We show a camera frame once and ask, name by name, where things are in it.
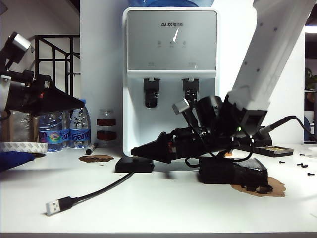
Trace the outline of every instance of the white wall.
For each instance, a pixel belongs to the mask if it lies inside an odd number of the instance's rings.
[[[1,47],[13,31],[23,37],[32,40],[34,36],[44,34],[79,34],[79,13],[67,0],[2,0],[7,6],[1,16]],[[49,40],[61,49],[69,52],[69,40]],[[80,51],[79,39],[74,42],[76,52]],[[51,57],[51,48],[40,44],[40,57]],[[13,64],[11,70],[23,71],[29,69],[34,71],[34,54],[28,51],[20,64]],[[80,72],[80,61],[74,61],[74,71]],[[40,63],[40,73],[52,76],[52,63]],[[65,89],[64,63],[56,64],[56,86]],[[78,81],[74,88],[74,95],[80,97],[80,75],[76,76]]]
[[[82,97],[96,138],[99,109],[114,109],[122,139],[122,13],[127,0],[81,0],[80,37]]]
[[[252,0],[215,0],[218,11],[220,49],[218,52],[219,94],[231,90],[256,25]],[[81,0],[82,90],[92,124],[99,108],[114,108],[122,127],[122,27],[126,0]],[[299,38],[272,97],[264,125],[288,115],[304,117],[304,34]],[[297,122],[272,132],[273,143],[302,143]],[[92,135],[96,127],[92,125]]]

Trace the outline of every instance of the black pen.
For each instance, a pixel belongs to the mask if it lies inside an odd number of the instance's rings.
[[[96,148],[98,147],[98,143],[94,143],[88,147],[86,150],[86,155],[90,155]]]

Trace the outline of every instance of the black railing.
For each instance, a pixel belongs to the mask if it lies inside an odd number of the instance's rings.
[[[69,38],[69,52],[66,52],[49,42],[45,38]],[[70,95],[73,96],[74,91],[74,75],[79,75],[79,72],[74,72],[74,57],[80,59],[80,53],[74,52],[74,38],[79,38],[79,35],[36,35],[35,36],[35,78],[39,75],[40,62],[52,62],[52,81],[56,81],[56,62],[65,62],[65,93],[68,94],[68,77],[70,79]],[[39,42],[43,42],[51,47],[52,58],[39,58]],[[63,59],[56,59],[55,52],[58,51],[64,55]]]

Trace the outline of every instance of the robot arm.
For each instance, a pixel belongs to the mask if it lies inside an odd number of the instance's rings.
[[[13,32],[0,52],[0,111],[10,115],[10,110],[17,110],[37,116],[83,107],[83,102],[57,89],[48,75],[34,79],[32,71],[9,70],[14,62],[20,63],[30,47],[28,40]]]
[[[195,109],[200,126],[190,102],[175,104],[175,112],[183,114],[188,128],[162,132],[156,141],[132,149],[131,154],[170,163],[178,158],[229,151],[239,146],[235,137],[254,135],[314,4],[315,0],[255,0],[257,27],[224,102],[217,96],[199,100]]]

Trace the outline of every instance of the dispenser control panel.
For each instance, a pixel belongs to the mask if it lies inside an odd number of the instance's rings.
[[[215,11],[131,10],[128,70],[216,70]]]

